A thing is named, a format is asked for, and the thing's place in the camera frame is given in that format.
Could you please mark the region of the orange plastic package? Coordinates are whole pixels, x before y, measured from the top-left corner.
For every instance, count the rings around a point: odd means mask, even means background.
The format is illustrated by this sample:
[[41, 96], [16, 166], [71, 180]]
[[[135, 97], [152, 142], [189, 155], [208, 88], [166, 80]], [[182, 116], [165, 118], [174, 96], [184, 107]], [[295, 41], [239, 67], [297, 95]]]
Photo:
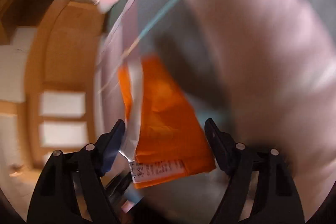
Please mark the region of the orange plastic package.
[[129, 162], [135, 188], [215, 169], [194, 108], [158, 57], [121, 66], [118, 81], [126, 118], [120, 153]]

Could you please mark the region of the striped pink grey bedsheet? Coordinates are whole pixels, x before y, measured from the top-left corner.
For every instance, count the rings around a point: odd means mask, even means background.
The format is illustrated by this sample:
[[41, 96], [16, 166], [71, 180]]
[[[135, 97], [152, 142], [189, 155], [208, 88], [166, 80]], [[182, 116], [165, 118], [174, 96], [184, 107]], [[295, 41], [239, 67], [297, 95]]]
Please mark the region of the striped pink grey bedsheet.
[[[126, 122], [119, 68], [156, 56], [204, 133], [211, 118], [236, 143], [280, 155], [304, 223], [335, 223], [335, 0], [121, 0], [111, 17], [100, 57], [106, 130]], [[133, 183], [136, 221], [211, 223], [229, 182], [215, 166]]]

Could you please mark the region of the wooden bunk bed frame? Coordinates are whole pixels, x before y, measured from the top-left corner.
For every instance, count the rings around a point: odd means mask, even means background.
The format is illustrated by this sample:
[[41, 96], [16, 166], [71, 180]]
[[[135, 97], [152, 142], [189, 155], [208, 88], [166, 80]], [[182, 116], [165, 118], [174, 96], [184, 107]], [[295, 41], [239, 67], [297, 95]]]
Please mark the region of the wooden bunk bed frame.
[[95, 141], [103, 24], [91, 0], [1, 0], [1, 151], [10, 176], [34, 180], [53, 150]]

